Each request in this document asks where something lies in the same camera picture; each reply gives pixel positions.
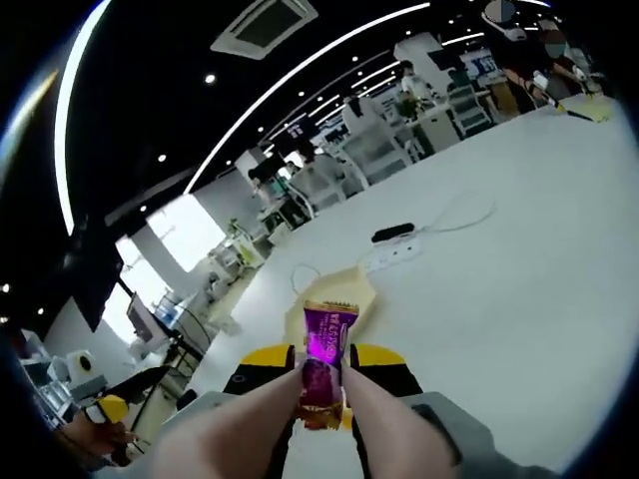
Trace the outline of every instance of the air conditioning vent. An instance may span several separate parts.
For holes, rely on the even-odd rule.
[[[317,17],[308,0],[258,0],[227,27],[211,50],[262,60]]]

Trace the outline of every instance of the ceiling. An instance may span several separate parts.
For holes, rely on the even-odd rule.
[[[184,191],[193,171],[234,122],[287,72],[353,29],[419,3],[416,0],[311,2],[319,17],[265,60],[256,61],[210,50],[217,35],[251,0],[222,2],[222,9],[221,2],[213,1],[113,0],[91,36],[71,96],[66,166],[76,219],[83,215],[103,218],[120,209],[127,213],[112,225],[115,236],[140,228],[145,216]],[[71,45],[65,39],[71,37],[74,26],[77,28],[80,19],[91,11],[92,3],[69,2],[68,8],[65,3],[64,11],[45,8],[35,16],[25,7],[16,23],[6,25],[4,33],[22,41],[17,44],[17,53],[0,57],[4,68],[13,67],[21,59],[15,78],[4,90],[10,95],[2,97],[3,120],[8,116],[7,98],[15,103],[19,87],[36,71],[39,62],[57,51],[60,68],[64,66],[64,55]],[[320,103],[312,97],[327,84],[343,76],[321,92],[325,99],[343,96],[352,92],[355,81],[393,62],[393,46],[406,38],[407,31],[429,31],[446,41],[468,35],[469,29],[478,32],[482,28],[477,12],[483,2],[479,0],[430,3],[429,8],[399,16],[354,36],[292,77],[230,136],[196,183],[196,189],[227,169],[228,161],[254,147],[303,102],[311,99],[294,116],[316,108]],[[537,12],[547,11],[530,3],[520,3],[519,10],[522,21],[530,24]],[[55,25],[50,22],[54,15],[59,19]],[[20,22],[28,25],[24,32],[19,28]],[[466,44],[460,42],[447,48],[461,53]],[[209,74],[217,78],[211,85],[204,81]],[[36,305],[38,308],[47,305],[45,316],[51,314],[52,319],[61,304],[51,271],[68,243],[53,155],[60,77],[31,119],[25,136],[28,144],[23,140],[19,154],[13,159],[9,186],[4,191],[0,188],[3,197],[0,221],[5,232],[14,232],[0,235],[2,250],[7,254],[0,270],[0,285],[11,282],[15,286],[14,298],[20,300],[14,301],[11,310],[17,308],[33,320],[43,319],[34,315]],[[383,78],[385,74],[371,78],[365,85],[370,87]],[[325,112],[333,108],[334,105],[327,106]],[[259,133],[259,127],[265,131]],[[158,161],[161,155],[166,155],[163,162]],[[182,174],[180,179],[169,188],[158,189],[158,185],[178,174]],[[139,211],[142,203],[147,206],[144,213]],[[3,301],[6,302],[6,297],[0,294],[0,315],[5,307]]]

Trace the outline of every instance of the white chair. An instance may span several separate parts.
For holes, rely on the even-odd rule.
[[[474,128],[492,124],[488,114],[479,105],[475,91],[470,85],[448,92],[448,104],[451,107],[455,125],[464,137]]]
[[[361,171],[367,185],[374,185],[412,165],[410,155],[382,125],[374,125],[348,138],[345,156]]]
[[[289,180],[292,192],[307,205],[311,217],[332,205],[346,201],[346,195],[339,184],[313,166],[306,166]]]

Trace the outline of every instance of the purple candy wrapper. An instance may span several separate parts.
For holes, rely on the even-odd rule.
[[[299,416],[309,429],[337,429],[341,422],[340,363],[348,329],[358,308],[331,302],[305,303],[307,354],[303,370],[304,393]]]

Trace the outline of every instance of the desk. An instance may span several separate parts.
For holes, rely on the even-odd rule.
[[[216,338],[191,387],[223,390],[244,355],[282,340],[296,264],[352,266],[373,232],[428,225],[464,191],[496,213],[372,273],[380,302],[359,341],[402,354],[506,456],[563,470],[609,412],[639,337],[639,164],[620,109],[604,124],[531,112],[327,210],[274,251],[233,310],[242,334]],[[438,226],[455,224],[451,212]],[[332,471],[353,467],[356,455],[326,448]],[[303,466],[298,477],[315,477]]]

